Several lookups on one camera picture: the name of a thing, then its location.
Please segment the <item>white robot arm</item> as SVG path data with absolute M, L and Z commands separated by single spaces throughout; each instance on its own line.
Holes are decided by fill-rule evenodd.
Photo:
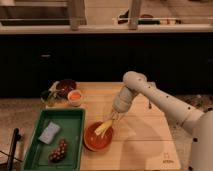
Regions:
M 203 112 L 151 85 L 145 75 L 128 71 L 124 86 L 113 101 L 113 110 L 126 113 L 138 94 L 144 95 L 162 112 L 192 135 L 189 171 L 213 171 L 213 110 Z

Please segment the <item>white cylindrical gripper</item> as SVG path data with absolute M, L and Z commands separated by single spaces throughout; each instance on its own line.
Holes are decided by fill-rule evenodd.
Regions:
M 125 113 L 128 112 L 131 108 L 132 102 L 137 95 L 138 93 L 136 91 L 123 86 L 113 101 L 113 109 L 115 111 L 111 112 L 109 120 L 112 123 L 122 120 L 125 116 Z

